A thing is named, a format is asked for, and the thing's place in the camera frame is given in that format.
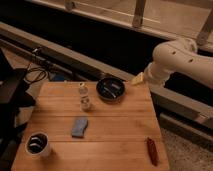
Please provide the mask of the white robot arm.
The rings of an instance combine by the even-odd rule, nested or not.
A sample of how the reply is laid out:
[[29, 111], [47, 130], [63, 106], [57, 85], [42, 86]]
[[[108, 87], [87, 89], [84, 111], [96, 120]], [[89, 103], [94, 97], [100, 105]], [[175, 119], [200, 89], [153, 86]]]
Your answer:
[[149, 83], [164, 86], [174, 72], [186, 75], [213, 89], [213, 57], [198, 54], [193, 39], [182, 38], [158, 44], [153, 61], [131, 80], [132, 85]]

